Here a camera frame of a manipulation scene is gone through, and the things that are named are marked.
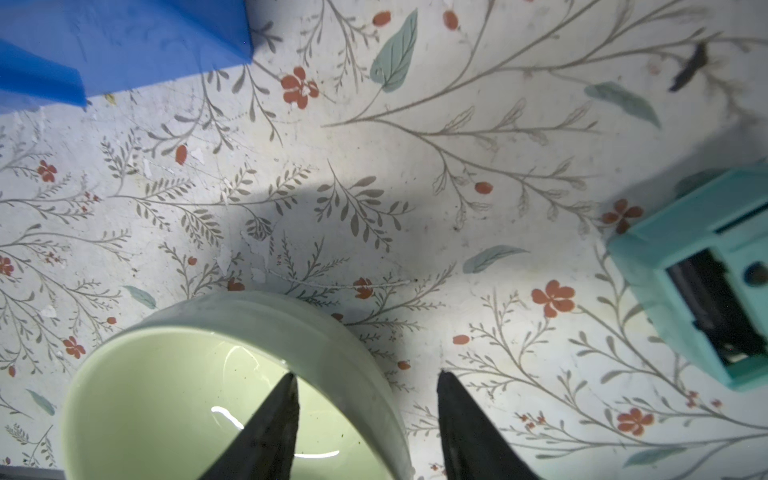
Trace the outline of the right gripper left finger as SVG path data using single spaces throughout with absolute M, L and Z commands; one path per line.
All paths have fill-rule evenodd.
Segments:
M 297 379 L 287 373 L 199 479 L 289 479 L 299 412 Z

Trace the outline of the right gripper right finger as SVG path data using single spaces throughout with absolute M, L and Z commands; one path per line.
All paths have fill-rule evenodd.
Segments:
M 536 480 L 453 373 L 440 372 L 438 421 L 445 473 L 454 480 Z

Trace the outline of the light green bowl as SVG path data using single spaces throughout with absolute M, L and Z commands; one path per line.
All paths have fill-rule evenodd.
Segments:
M 287 374 L 298 386 L 294 479 L 410 479 L 394 394 L 339 320 L 264 292 L 157 311 L 91 352 L 61 411 L 69 479 L 196 479 Z

